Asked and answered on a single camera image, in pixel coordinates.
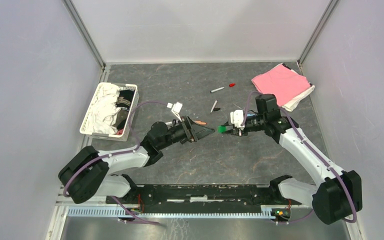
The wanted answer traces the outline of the green pen cap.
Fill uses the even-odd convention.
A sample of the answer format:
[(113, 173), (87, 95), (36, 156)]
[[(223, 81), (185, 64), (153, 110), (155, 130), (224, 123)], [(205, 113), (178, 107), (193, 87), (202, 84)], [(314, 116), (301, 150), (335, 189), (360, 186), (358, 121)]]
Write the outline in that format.
[(218, 133), (223, 134), (223, 133), (226, 132), (226, 131), (227, 131), (227, 127), (224, 126), (224, 125), (219, 125), (219, 126), (217, 127), (217, 132), (218, 132)]

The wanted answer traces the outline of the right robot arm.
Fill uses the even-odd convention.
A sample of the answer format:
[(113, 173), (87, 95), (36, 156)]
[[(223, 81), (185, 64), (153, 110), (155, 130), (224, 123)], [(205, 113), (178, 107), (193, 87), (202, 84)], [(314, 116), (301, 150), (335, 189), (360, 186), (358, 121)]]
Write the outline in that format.
[(291, 175), (277, 177), (269, 183), (269, 199), (275, 204), (293, 200), (307, 205), (326, 225), (339, 220), (356, 223), (357, 213), (363, 208), (360, 175), (354, 170), (345, 171), (323, 154), (278, 105), (274, 94), (257, 94), (255, 104), (257, 111), (253, 114), (247, 108), (230, 112), (219, 132), (244, 137), (263, 131), (287, 150), (314, 182), (304, 183)]

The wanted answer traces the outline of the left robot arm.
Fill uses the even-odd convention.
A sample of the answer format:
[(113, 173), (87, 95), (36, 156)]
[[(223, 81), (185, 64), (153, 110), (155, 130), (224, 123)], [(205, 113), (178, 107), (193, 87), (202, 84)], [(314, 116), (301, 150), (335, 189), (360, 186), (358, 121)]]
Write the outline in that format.
[(163, 149), (176, 143), (195, 143), (214, 132), (183, 116), (171, 126), (162, 121), (153, 123), (143, 140), (133, 147), (110, 151), (92, 145), (83, 147), (58, 173), (63, 195), (75, 204), (94, 196), (114, 196), (131, 204), (137, 198), (136, 185), (128, 175), (118, 174), (120, 171), (151, 166), (163, 157)]

